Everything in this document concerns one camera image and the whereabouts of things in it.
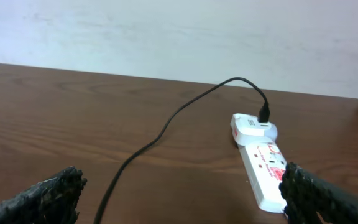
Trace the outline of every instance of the extension cord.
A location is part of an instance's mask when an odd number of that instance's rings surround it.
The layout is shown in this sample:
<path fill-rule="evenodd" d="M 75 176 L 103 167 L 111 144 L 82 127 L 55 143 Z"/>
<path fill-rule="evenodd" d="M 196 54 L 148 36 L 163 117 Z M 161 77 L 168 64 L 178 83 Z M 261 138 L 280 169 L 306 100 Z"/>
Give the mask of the extension cord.
<path fill-rule="evenodd" d="M 167 129 L 168 125 L 170 124 L 171 120 L 184 108 L 186 108 L 187 106 L 189 106 L 190 104 L 194 103 L 195 101 L 197 101 L 198 99 L 202 98 L 203 96 L 206 96 L 208 93 L 211 93 L 212 91 L 216 90 L 217 88 L 231 82 L 234 80 L 240 80 L 243 82 L 248 83 L 250 86 L 254 87 L 254 89 L 261 95 L 261 97 L 264 99 L 264 104 L 261 107 L 261 109 L 259 110 L 259 121 L 262 123 L 267 123 L 269 121 L 269 116 L 270 116 L 270 109 L 269 109 L 269 103 L 267 101 L 267 98 L 265 96 L 265 93 L 262 92 L 262 90 L 260 90 L 260 88 L 258 88 L 255 84 L 253 84 L 251 81 L 249 81 L 246 78 L 241 78 L 241 77 L 234 77 L 234 78 L 230 78 L 226 81 L 221 82 L 220 84 L 217 84 L 216 86 L 210 88 L 209 90 L 205 91 L 204 93 L 194 97 L 193 99 L 191 99 L 189 102 L 185 103 L 184 105 L 180 106 L 175 112 L 173 112 L 173 114 L 171 115 L 171 117 L 168 118 L 167 122 L 164 124 L 163 128 L 161 129 L 160 134 L 158 134 L 158 136 L 151 142 L 149 142 L 148 144 L 146 144 L 145 146 L 143 146 L 142 148 L 140 148 L 138 151 L 136 151 L 135 153 L 133 153 L 131 156 L 129 156 L 123 163 L 122 165 L 118 168 L 118 171 L 116 173 L 116 175 L 114 176 L 114 178 L 112 179 L 109 187 L 106 190 L 106 193 L 104 193 L 104 196 L 102 198 L 102 201 L 100 202 L 98 211 L 96 212 L 96 215 L 94 217 L 94 224 L 100 224 L 102 217 L 103 217 L 103 213 L 104 210 L 106 209 L 107 203 L 109 201 L 109 198 L 111 196 L 112 191 L 114 190 L 114 187 L 117 184 L 117 181 L 119 179 L 119 177 L 121 176 L 122 172 L 124 171 L 125 167 L 131 162 L 133 161 L 137 156 L 141 155 L 142 153 L 144 153 L 145 151 L 147 151 L 148 149 L 150 149 L 150 146 L 153 146 L 159 139 L 161 139 L 162 135 L 164 134 L 165 130 Z"/>
<path fill-rule="evenodd" d="M 259 123 L 255 116 L 234 114 L 231 128 L 259 208 L 283 213 L 287 203 L 278 185 L 287 162 L 275 143 L 276 126 L 270 122 Z"/>

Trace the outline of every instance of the wood grain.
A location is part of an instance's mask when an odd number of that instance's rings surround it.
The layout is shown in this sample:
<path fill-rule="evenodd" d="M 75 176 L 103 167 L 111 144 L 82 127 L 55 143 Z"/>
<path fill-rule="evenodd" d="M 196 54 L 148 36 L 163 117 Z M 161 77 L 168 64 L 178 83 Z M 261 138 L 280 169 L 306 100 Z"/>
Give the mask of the wood grain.
<path fill-rule="evenodd" d="M 0 64 L 0 201 L 76 166 L 88 179 L 78 223 L 91 223 L 121 162 L 210 87 Z M 358 196 L 358 100 L 265 94 L 287 160 Z M 224 86 L 183 110 L 124 171 L 103 223 L 286 223 L 257 208 L 231 137 L 232 114 L 261 103 Z"/>

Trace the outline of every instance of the white charger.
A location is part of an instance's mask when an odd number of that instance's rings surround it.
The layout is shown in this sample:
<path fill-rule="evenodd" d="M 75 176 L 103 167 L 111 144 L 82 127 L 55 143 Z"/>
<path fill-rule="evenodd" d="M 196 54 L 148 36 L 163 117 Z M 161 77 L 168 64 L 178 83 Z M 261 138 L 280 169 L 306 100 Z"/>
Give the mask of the white charger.
<path fill-rule="evenodd" d="M 287 203 L 278 185 L 287 162 L 275 143 L 276 126 L 259 123 L 256 116 L 234 114 L 231 128 L 259 208 L 283 213 Z"/>

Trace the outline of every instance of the white wall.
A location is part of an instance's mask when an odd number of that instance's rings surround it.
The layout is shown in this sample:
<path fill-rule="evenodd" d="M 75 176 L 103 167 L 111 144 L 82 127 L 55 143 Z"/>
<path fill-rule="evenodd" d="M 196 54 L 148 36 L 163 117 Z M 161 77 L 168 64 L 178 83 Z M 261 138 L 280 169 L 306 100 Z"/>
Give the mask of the white wall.
<path fill-rule="evenodd" d="M 0 62 L 358 98 L 358 0 L 0 0 Z"/>

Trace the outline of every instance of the cord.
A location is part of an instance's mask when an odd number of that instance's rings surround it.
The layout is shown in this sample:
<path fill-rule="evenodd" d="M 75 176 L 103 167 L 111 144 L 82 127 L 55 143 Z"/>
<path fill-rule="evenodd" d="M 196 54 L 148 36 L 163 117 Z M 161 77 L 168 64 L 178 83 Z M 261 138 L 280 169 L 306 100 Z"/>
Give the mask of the cord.
<path fill-rule="evenodd" d="M 269 103 L 267 102 L 267 98 L 265 96 L 265 94 L 262 92 L 262 90 L 260 90 L 256 85 L 254 85 L 251 81 L 249 81 L 248 79 L 245 78 L 241 78 L 241 77 L 234 77 L 234 78 L 230 78 L 214 87 L 212 87 L 210 90 L 200 94 L 199 96 L 195 97 L 194 99 L 190 100 L 189 102 L 185 103 L 183 106 L 179 107 L 179 109 L 177 109 L 172 115 L 171 117 L 169 117 L 168 121 L 165 123 L 164 127 L 162 128 L 160 134 L 150 143 L 148 143 L 147 145 L 145 145 L 143 148 L 139 149 L 137 152 L 133 153 L 133 155 L 131 155 L 130 157 L 128 157 L 128 159 L 126 159 L 124 161 L 124 163 L 120 166 L 120 168 L 118 169 L 116 175 L 114 176 L 113 180 L 110 183 L 110 186 L 108 187 L 106 193 L 104 193 L 103 199 L 100 202 L 98 211 L 96 212 L 96 216 L 94 218 L 94 224 L 100 224 L 100 221 L 103 217 L 103 213 L 104 210 L 106 209 L 106 205 L 110 199 L 112 190 L 114 189 L 114 187 L 117 184 L 118 178 L 121 176 L 123 170 L 125 169 L 125 167 L 133 160 L 135 159 L 137 156 L 141 155 L 143 152 L 145 152 L 150 146 L 154 145 L 154 143 L 156 143 L 162 136 L 162 134 L 165 132 L 166 128 L 168 127 L 169 123 L 171 122 L 171 120 L 184 108 L 186 108 L 188 105 L 194 103 L 196 100 L 200 99 L 201 97 L 207 95 L 208 93 L 211 93 L 212 91 L 216 90 L 217 88 L 223 86 L 226 83 L 229 83 L 231 81 L 234 80 L 241 80 L 244 81 L 246 83 L 248 83 L 250 86 L 252 86 L 256 91 L 258 91 L 258 93 L 263 97 L 263 99 L 265 100 L 264 105 L 262 106 L 262 108 L 259 111 L 259 122 L 261 123 L 267 123 L 269 121 L 269 116 L 270 116 L 270 110 L 269 110 Z"/>

